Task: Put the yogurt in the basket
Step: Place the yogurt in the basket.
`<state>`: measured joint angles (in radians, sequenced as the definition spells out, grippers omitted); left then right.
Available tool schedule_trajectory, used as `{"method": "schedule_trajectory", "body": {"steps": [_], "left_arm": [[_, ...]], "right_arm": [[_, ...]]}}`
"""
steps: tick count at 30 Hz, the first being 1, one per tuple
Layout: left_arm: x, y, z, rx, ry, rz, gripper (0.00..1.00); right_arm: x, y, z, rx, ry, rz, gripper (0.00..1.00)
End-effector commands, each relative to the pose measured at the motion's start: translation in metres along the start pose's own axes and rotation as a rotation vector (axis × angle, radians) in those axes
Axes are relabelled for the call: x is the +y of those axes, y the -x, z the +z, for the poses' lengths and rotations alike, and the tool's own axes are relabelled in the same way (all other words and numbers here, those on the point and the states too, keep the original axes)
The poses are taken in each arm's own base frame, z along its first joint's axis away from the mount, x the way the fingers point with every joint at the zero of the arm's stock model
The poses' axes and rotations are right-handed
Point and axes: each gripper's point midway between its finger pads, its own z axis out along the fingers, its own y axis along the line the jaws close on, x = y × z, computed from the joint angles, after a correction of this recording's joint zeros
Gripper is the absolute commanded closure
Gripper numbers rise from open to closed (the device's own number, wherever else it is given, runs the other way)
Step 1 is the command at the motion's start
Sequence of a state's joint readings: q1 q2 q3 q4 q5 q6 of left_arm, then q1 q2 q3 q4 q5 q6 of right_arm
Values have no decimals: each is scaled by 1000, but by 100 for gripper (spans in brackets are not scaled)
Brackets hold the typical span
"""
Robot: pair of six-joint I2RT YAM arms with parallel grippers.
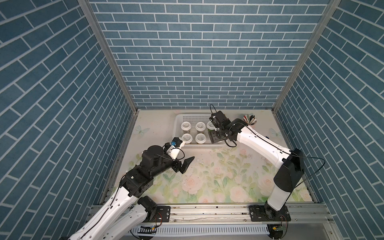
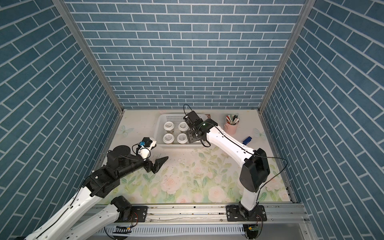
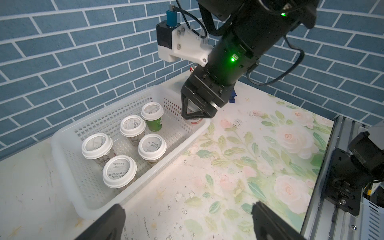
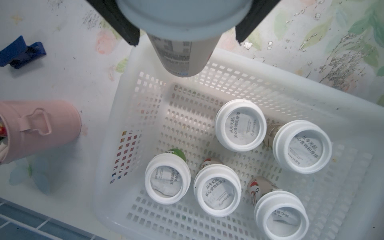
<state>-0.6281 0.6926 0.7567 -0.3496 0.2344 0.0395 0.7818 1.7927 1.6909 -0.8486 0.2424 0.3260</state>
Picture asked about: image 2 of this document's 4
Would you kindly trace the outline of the yogurt cup red label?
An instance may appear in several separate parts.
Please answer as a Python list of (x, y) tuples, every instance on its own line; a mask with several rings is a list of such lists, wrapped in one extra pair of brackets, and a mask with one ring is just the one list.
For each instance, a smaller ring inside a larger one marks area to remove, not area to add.
[(178, 129), (182, 134), (186, 134), (190, 128), (186, 122), (181, 122), (178, 125)]

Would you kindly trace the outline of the white plastic basket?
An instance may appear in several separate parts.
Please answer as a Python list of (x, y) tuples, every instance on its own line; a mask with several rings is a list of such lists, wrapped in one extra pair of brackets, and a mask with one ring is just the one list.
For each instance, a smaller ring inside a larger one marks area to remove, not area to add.
[[(203, 145), (200, 141), (194, 142), (190, 144), (188, 139), (183, 138), (183, 144), (178, 142), (178, 136), (182, 133), (186, 134), (186, 132), (181, 131), (179, 129), (179, 124), (184, 122), (184, 114), (163, 114), (160, 115), (155, 127), (154, 139), (157, 141), (157, 146), (162, 148), (202, 148)], [(171, 122), (174, 124), (174, 129), (171, 131), (171, 134), (174, 136), (173, 142), (168, 144), (168, 140), (165, 142), (163, 140), (164, 136), (168, 133), (164, 128), (164, 124), (167, 122)]]

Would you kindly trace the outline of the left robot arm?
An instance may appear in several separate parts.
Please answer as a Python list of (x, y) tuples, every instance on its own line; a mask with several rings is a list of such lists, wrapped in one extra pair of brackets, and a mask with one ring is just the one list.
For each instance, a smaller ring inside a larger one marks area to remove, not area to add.
[(117, 146), (107, 153), (107, 164), (90, 174), (75, 195), (45, 224), (23, 240), (86, 239), (101, 228), (114, 222), (139, 222), (132, 204), (123, 196), (115, 197), (98, 214), (79, 225), (76, 222), (94, 205), (104, 199), (121, 183), (125, 176), (139, 170), (157, 173), (168, 157), (149, 160), (150, 149), (141, 147), (134, 155), (128, 146)]

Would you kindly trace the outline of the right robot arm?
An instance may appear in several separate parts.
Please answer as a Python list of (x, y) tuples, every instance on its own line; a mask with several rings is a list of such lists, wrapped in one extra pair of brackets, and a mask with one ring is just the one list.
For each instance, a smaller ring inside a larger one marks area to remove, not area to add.
[(187, 113), (183, 119), (189, 127), (187, 138), (190, 144), (200, 142), (207, 148), (215, 145), (242, 167), (239, 181), (244, 190), (238, 207), (241, 219), (248, 222), (266, 221), (264, 207), (258, 204), (262, 184), (267, 182), (270, 174), (266, 152), (242, 144), (218, 123), (212, 119), (204, 121), (194, 111)]

